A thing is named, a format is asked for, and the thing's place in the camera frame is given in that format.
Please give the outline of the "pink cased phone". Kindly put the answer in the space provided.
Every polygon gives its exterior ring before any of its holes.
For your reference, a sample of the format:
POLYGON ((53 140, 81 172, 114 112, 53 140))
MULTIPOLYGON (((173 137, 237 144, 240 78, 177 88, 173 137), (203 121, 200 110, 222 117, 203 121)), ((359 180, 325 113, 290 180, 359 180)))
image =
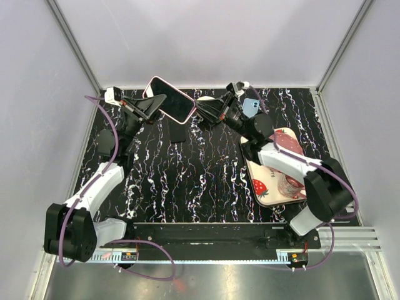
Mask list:
POLYGON ((142 97, 153 97, 165 94, 166 99, 159 110, 178 124, 186 124, 196 111, 195 100, 167 82, 165 79, 154 76, 145 87, 142 97))

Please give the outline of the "black smartphone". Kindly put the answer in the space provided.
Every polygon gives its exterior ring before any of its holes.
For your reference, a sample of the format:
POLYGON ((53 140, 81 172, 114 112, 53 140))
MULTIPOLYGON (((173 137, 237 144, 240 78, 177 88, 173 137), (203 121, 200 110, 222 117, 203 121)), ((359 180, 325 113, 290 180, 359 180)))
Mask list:
POLYGON ((169 120, 168 126, 171 144, 184 143, 186 141, 186 127, 184 124, 169 120))

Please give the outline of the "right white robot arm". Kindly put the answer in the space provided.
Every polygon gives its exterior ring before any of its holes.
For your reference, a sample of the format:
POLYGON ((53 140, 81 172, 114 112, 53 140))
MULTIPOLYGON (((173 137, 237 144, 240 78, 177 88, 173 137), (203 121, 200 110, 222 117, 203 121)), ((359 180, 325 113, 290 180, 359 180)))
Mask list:
POLYGON ((297 248, 306 234, 334 219, 356 195, 336 159, 313 159, 280 146, 271 117, 264 112, 248 117, 238 102, 236 93, 227 92, 219 98, 200 97, 196 109, 208 123, 222 122, 245 138, 241 148, 248 161, 288 175, 305 189, 307 205, 284 231, 285 243, 297 248))

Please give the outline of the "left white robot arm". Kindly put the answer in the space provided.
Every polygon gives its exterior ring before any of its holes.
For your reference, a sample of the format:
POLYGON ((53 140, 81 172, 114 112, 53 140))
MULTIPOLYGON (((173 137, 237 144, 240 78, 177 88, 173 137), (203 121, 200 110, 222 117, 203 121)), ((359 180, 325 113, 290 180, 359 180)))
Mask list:
POLYGON ((101 158, 96 172, 75 195, 62 204, 51 204, 46 211, 44 251, 57 256, 60 263, 65 259, 84 263, 95 250, 113 241, 123 248, 134 242, 135 232, 120 217, 102 222, 94 221, 94 217, 109 194, 129 174, 128 168, 134 159, 129 151, 133 139, 144 123, 155 119, 166 98, 165 94, 138 100, 119 97, 117 102, 125 118, 125 125, 120 129, 116 128, 98 98, 88 98, 111 127, 96 136, 101 158))

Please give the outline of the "light blue phone case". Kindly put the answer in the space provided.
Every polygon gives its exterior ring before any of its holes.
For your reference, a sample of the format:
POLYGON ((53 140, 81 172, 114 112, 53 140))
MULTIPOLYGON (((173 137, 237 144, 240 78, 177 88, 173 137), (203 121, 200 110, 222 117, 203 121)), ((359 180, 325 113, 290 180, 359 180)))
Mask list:
POLYGON ((255 116, 259 111, 260 102, 258 99, 245 98, 242 103, 242 113, 244 119, 255 116))

